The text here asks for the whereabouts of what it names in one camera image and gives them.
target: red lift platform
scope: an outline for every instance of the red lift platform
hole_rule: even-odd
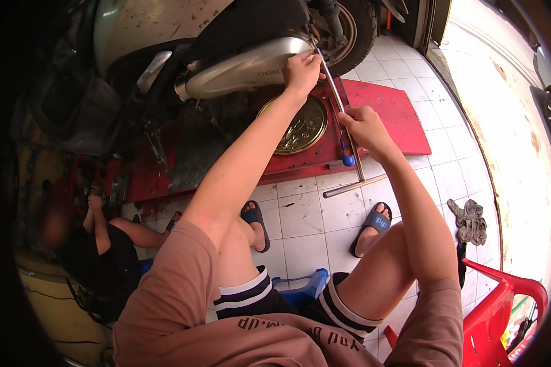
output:
[[[335,79],[335,84],[345,108],[369,105],[380,115],[389,135],[404,154],[431,154],[424,131],[404,91],[339,78]],[[272,87],[255,97],[250,103],[252,113],[256,115],[264,104],[282,91],[283,86]],[[335,118],[338,110],[336,106],[333,110],[331,101],[334,101],[334,97],[328,84],[319,83],[311,94],[320,99],[327,109],[328,124],[323,136],[304,151],[289,155],[273,155],[259,184],[355,169],[354,166],[345,167],[341,163],[343,153],[340,139],[341,129],[344,128]],[[173,167],[176,156],[175,136],[172,126],[163,130],[162,144],[170,167]],[[110,195],[113,180],[121,174],[128,174],[129,177],[126,202],[144,206],[145,215],[153,214],[158,202],[169,202],[177,197],[193,195],[195,187],[177,192],[169,190],[169,177],[163,166],[157,163],[146,142],[139,146],[136,152],[136,158],[129,163],[110,161],[104,185],[107,195]]]

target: person in black shirt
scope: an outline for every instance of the person in black shirt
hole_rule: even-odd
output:
[[[107,222],[95,188],[88,196],[88,213],[82,226],[74,228],[73,211],[66,200],[51,192],[46,194],[44,208],[38,214],[43,245],[54,251],[63,269],[82,287],[110,297],[120,309],[124,308],[141,279],[133,245],[161,247],[181,213],[176,212],[163,233],[124,218]]]

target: round metal tray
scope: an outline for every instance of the round metal tray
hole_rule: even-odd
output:
[[[267,102],[259,111],[262,114],[277,97]],[[304,106],[292,119],[274,154],[294,154],[314,145],[327,128],[327,109],[320,99],[309,95]]]

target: t-handle wrench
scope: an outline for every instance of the t-handle wrench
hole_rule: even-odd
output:
[[[321,66],[324,71],[324,75],[327,77],[328,85],[332,89],[332,94],[335,97],[335,101],[337,102],[337,106],[339,107],[339,111],[342,113],[345,113],[345,107],[343,107],[343,101],[341,101],[341,96],[339,95],[339,92],[337,90],[337,86],[335,85],[335,82],[332,79],[331,72],[328,70],[327,63],[324,61],[324,56],[321,50],[316,45],[316,40],[312,39],[312,43],[314,45],[314,48],[316,49],[316,52],[321,57]],[[374,183],[379,180],[383,180],[384,178],[388,177],[386,174],[382,174],[380,176],[373,177],[371,179],[366,180],[365,176],[363,175],[363,167],[361,165],[361,159],[359,158],[359,153],[356,149],[356,144],[353,141],[353,137],[351,136],[351,133],[349,132],[349,129],[345,127],[345,131],[347,131],[347,137],[349,138],[349,143],[351,144],[351,150],[353,151],[353,157],[355,158],[355,168],[357,169],[357,177],[359,178],[359,182],[355,182],[346,186],[337,187],[329,191],[323,192],[323,198],[329,198],[335,195],[343,194],[348,191],[351,191],[355,188],[362,187],[365,185],[368,185],[370,183]]]

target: brown t-shirt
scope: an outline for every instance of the brown t-shirt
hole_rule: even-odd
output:
[[[114,325],[118,366],[381,366],[345,330],[289,313],[206,324],[219,296],[216,249],[194,224],[179,221]],[[386,366],[460,366],[461,293],[440,281],[408,317]]]

